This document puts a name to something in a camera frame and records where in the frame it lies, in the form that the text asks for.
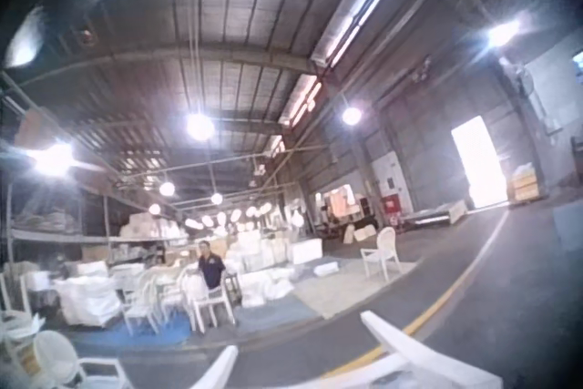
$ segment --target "ceiling light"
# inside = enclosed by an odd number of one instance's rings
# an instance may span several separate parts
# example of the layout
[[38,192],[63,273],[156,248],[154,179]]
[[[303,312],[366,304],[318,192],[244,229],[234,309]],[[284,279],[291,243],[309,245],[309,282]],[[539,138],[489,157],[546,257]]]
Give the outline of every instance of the ceiling light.
[[202,230],[204,228],[204,226],[200,222],[197,222],[194,219],[186,219],[184,221],[184,225],[195,230]]
[[220,205],[222,203],[222,195],[220,193],[215,193],[210,197],[210,202],[215,205]]
[[217,215],[217,222],[219,223],[219,225],[220,225],[221,227],[224,227],[224,226],[225,226],[225,224],[227,223],[227,215],[226,215],[224,212],[222,212],[222,211],[221,211],[221,212],[220,212],[220,213]]
[[212,228],[215,226],[215,222],[212,221],[210,216],[203,216],[200,220],[202,220],[202,223],[204,223],[209,228]]
[[363,113],[360,109],[355,107],[348,107],[344,110],[343,121],[346,125],[350,125],[352,127],[361,121],[362,115]]
[[239,220],[239,218],[240,218],[240,210],[239,209],[233,210],[233,212],[230,214],[230,221],[235,223],[237,220]]
[[215,126],[204,114],[191,114],[189,116],[187,131],[195,140],[206,141],[214,134]]
[[261,214],[267,214],[269,213],[271,210],[271,203],[270,202],[266,202],[265,204],[263,204],[261,206]]
[[293,225],[296,228],[301,228],[303,227],[303,216],[300,214],[299,211],[295,211],[292,215],[291,215],[291,225]]
[[152,204],[149,206],[149,214],[153,214],[154,216],[158,216],[160,214],[160,212],[162,211],[162,209],[160,208],[160,206],[158,204]]
[[166,181],[160,186],[160,195],[172,196],[175,190],[176,188],[174,187],[174,184],[172,184],[170,181]]
[[73,151],[66,143],[57,143],[49,149],[31,151],[29,154],[36,160],[36,170],[50,177],[62,177],[75,163]]
[[520,23],[514,20],[490,29],[488,40],[490,47],[502,47],[518,34]]

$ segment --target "warehouse floor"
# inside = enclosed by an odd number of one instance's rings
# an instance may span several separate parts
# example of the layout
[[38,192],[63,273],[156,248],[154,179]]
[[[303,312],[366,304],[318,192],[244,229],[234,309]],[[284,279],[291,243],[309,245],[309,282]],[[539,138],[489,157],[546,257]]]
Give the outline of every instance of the warehouse floor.
[[[443,320],[428,324],[429,333],[421,334],[424,341],[439,352],[501,375],[505,387],[551,387],[548,382],[566,376],[573,357],[568,354],[576,351],[580,339],[575,334],[580,334],[578,311],[583,301],[575,288],[583,282],[583,230],[566,226],[572,220],[565,218],[583,217],[580,199],[580,191],[570,192],[510,210],[474,282],[452,308],[444,309],[446,314],[435,318]],[[405,327],[460,276],[505,212],[488,210],[453,228],[399,236],[404,260],[423,259],[416,269],[329,321],[240,344],[229,387],[297,383],[369,352],[376,342],[360,323],[359,313],[372,310]],[[222,345],[185,347],[164,354],[123,353],[120,358],[137,388],[168,385],[169,375],[172,387],[188,388],[221,349]]]

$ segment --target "open doorway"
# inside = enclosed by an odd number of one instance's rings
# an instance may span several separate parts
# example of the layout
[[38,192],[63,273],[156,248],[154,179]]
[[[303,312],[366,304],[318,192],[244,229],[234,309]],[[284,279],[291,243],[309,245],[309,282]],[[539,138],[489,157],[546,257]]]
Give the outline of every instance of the open doorway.
[[470,183],[474,206],[480,209],[508,200],[506,179],[482,117],[452,129],[452,136]]

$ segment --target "person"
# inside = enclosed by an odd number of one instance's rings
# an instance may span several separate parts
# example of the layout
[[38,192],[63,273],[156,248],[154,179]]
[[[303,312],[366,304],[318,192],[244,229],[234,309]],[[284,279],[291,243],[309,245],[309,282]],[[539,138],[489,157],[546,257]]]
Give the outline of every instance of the person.
[[200,243],[200,252],[202,255],[199,258],[199,269],[202,271],[202,276],[209,290],[215,289],[220,286],[220,279],[222,272],[225,270],[225,265],[222,262],[222,258],[210,250],[210,245],[207,241]]

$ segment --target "pile of boxes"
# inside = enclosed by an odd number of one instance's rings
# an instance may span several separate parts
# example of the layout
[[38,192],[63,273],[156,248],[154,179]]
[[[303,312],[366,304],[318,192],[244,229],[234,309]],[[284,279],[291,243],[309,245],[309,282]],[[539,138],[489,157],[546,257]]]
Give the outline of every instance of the pile of boxes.
[[519,166],[512,174],[514,199],[519,202],[535,200],[540,196],[537,173],[532,163]]

